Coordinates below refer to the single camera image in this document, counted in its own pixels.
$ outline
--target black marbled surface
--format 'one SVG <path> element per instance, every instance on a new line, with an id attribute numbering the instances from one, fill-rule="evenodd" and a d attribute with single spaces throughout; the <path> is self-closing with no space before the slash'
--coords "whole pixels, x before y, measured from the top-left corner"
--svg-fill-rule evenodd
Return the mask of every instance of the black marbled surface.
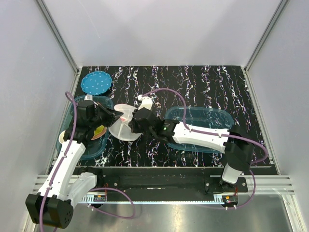
<path id="1" fill-rule="evenodd" d="M 113 79 L 113 87 L 105 93 L 114 105 L 126 103 L 138 107 L 137 96 L 150 90 L 168 87 L 178 91 L 187 106 L 211 107 L 227 111 L 235 124 L 245 128 L 256 141 L 264 144 L 245 77 L 240 66 L 112 66 L 83 67 L 75 97 L 84 95 L 82 79 L 90 72 L 105 71 Z M 164 118 L 166 111 L 181 101 L 173 93 L 151 95 L 153 111 Z M 262 157 L 255 150 L 254 159 Z M 102 156 L 80 161 L 78 166 L 222 166 L 224 155 L 187 152 L 169 148 L 165 144 L 142 135 L 134 142 L 123 142 L 109 136 Z M 269 166 L 269 159 L 257 164 Z"/>

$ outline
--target teal plastic container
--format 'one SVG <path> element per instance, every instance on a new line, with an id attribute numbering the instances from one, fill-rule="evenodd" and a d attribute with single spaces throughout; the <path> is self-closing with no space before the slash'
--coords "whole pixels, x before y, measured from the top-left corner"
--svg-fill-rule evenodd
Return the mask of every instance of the teal plastic container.
<path id="1" fill-rule="evenodd" d="M 166 114 L 165 119 L 183 121 L 183 107 L 172 107 Z M 212 108 L 187 107 L 185 121 L 188 125 L 212 129 L 230 129 L 234 124 L 232 116 L 224 111 Z M 192 144 L 168 144 L 169 147 L 183 151 L 220 153 L 220 151 Z"/>
<path id="2" fill-rule="evenodd" d="M 80 96 L 80 97 L 77 97 L 75 99 L 75 101 L 78 103 L 80 101 L 83 101 L 84 98 L 85 98 L 85 96 Z M 101 105 L 103 105 L 105 107 L 113 109 L 112 100 L 110 98 L 108 98 L 108 97 L 105 97 L 105 96 L 93 96 L 93 100 L 95 102 L 101 103 Z M 64 131 L 64 130 L 66 130 L 69 127 L 70 122 L 71 122 L 71 120 L 73 118 L 73 111 L 74 111 L 74 108 L 73 108 L 73 104 L 71 103 L 69 108 L 68 108 L 68 110 L 67 110 L 67 112 L 66 112 L 64 120 L 62 122 L 60 133 L 62 131 Z M 86 148 L 85 153 L 82 155 L 81 160 L 90 160 L 90 159 L 94 159 L 94 158 L 102 155 L 102 153 L 103 153 L 103 151 L 105 149 L 108 137 L 109 137 L 109 132 L 107 130 L 105 135 L 103 135 L 101 138 L 98 138 L 96 140 L 91 140 L 89 142 L 87 148 Z M 58 152 L 61 151 L 61 147 L 62 147 L 62 144 L 57 140 L 56 149 L 57 149 Z"/>

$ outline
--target gray wall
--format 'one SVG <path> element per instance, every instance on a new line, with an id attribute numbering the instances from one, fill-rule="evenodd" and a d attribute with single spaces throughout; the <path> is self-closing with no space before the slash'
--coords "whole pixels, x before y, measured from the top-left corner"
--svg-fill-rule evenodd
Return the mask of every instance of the gray wall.
<path id="1" fill-rule="evenodd" d="M 245 65 L 280 0 L 44 0 L 79 66 Z"/>
<path id="2" fill-rule="evenodd" d="M 0 231 L 21 230 L 74 75 L 33 0 L 0 1 Z"/>
<path id="3" fill-rule="evenodd" d="M 283 174 L 309 227 L 309 1 L 292 0 L 249 74 Z"/>

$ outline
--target blue polka dot plate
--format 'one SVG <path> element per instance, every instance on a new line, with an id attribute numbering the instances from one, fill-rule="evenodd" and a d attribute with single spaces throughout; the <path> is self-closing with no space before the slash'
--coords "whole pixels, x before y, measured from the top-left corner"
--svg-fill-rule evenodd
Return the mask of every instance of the blue polka dot plate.
<path id="1" fill-rule="evenodd" d="M 112 86 L 111 76 L 102 71 L 89 73 L 82 80 L 82 90 L 90 95 L 105 93 Z"/>

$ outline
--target transparent plastic container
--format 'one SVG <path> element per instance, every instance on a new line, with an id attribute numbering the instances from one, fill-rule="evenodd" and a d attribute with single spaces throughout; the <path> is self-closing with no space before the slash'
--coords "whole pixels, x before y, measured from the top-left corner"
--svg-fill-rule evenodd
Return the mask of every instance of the transparent plastic container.
<path id="1" fill-rule="evenodd" d="M 80 101 L 83 101 L 84 98 L 85 98 L 85 96 L 80 96 L 80 97 L 77 97 L 75 99 L 75 101 L 80 102 Z M 103 105 L 105 107 L 113 109 L 112 100 L 108 97 L 93 96 L 93 100 L 95 102 L 101 103 L 101 105 Z M 70 122 L 73 118 L 73 111 L 74 111 L 74 108 L 73 108 L 73 104 L 71 103 L 70 106 L 69 106 L 69 109 L 66 112 L 64 120 L 62 122 L 62 125 L 61 125 L 61 128 L 60 128 L 60 133 L 64 130 L 66 130 L 69 127 Z M 106 133 L 102 137 L 100 137 L 96 140 L 91 140 L 89 142 L 87 148 L 86 148 L 85 153 L 82 155 L 81 160 L 90 160 L 90 159 L 94 159 L 94 158 L 102 155 L 102 153 L 105 149 L 105 146 L 106 146 L 108 136 L 109 136 L 109 132 L 107 130 Z M 58 152 L 61 151 L 61 147 L 62 147 L 62 144 L 57 140 L 56 149 L 57 149 Z"/>
<path id="2" fill-rule="evenodd" d="M 114 110 L 124 113 L 111 127 L 108 128 L 112 136 L 122 141 L 137 140 L 141 133 L 132 133 L 129 122 L 132 120 L 132 113 L 137 110 L 134 106 L 127 104 L 115 105 Z"/>
<path id="3" fill-rule="evenodd" d="M 166 112 L 165 119 L 175 119 L 182 122 L 183 113 L 183 107 L 172 107 Z M 187 107 L 185 119 L 188 125 L 212 129 L 230 129 L 234 124 L 234 120 L 228 112 L 212 108 Z M 183 151 L 220 153 L 208 147 L 192 144 L 168 144 L 168 146 Z"/>

